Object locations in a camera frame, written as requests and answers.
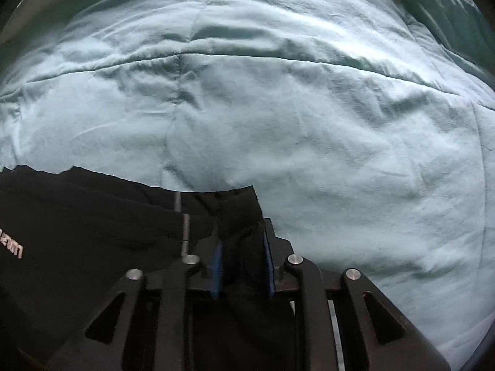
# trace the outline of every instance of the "metal pin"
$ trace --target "metal pin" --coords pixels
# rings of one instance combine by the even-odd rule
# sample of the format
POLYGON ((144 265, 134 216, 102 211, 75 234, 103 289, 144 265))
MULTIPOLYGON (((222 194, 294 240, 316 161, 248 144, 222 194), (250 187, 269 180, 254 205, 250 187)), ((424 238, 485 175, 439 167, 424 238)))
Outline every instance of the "metal pin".
POLYGON ((287 257, 287 260, 292 265, 299 265, 301 262, 303 262, 303 257, 301 255, 291 254, 287 257))
POLYGON ((200 258, 197 255, 190 254, 182 257, 182 262, 187 265, 195 265, 200 261, 200 258))
POLYGON ((331 300, 328 300, 328 309, 330 310, 332 329, 334 330, 335 348, 337 350, 338 371, 346 371, 346 366, 344 365, 344 361, 343 361, 342 341, 340 337, 340 331, 338 329, 337 313, 335 312, 334 302, 331 300))
POLYGON ((180 212, 181 210, 182 210, 181 193, 179 191, 175 191, 174 211, 180 212))
POLYGON ((139 280, 143 277, 143 271, 140 269, 129 269, 125 276, 130 280, 139 280))
POLYGON ((182 249, 181 256, 184 257, 189 252, 189 221, 190 216, 184 213, 184 224, 182 227, 182 249))
POLYGON ((358 280, 361 277, 361 272, 351 268, 347 270, 346 276, 351 280, 358 280))

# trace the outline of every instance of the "black fabric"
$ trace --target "black fabric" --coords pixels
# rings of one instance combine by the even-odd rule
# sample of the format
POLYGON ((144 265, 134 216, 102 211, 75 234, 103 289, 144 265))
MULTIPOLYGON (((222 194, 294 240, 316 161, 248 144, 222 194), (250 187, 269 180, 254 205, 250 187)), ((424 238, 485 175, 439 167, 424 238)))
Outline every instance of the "black fabric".
POLYGON ((175 191, 82 168, 1 172, 0 229, 22 245, 0 244, 1 369, 25 369, 12 348, 45 364, 128 269, 179 259, 187 213, 190 251, 216 225, 224 258, 223 298, 195 308, 196 369, 291 370, 294 317, 264 294, 254 189, 180 195, 174 211, 175 191))

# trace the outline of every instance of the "light blue comforter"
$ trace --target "light blue comforter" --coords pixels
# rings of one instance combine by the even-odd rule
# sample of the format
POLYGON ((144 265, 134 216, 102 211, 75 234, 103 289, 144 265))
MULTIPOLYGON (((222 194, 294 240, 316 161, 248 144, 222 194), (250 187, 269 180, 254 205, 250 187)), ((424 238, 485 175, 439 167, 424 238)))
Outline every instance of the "light blue comforter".
POLYGON ((467 0, 69 0, 0 46, 0 167, 252 184, 456 370, 495 317, 494 41, 467 0))

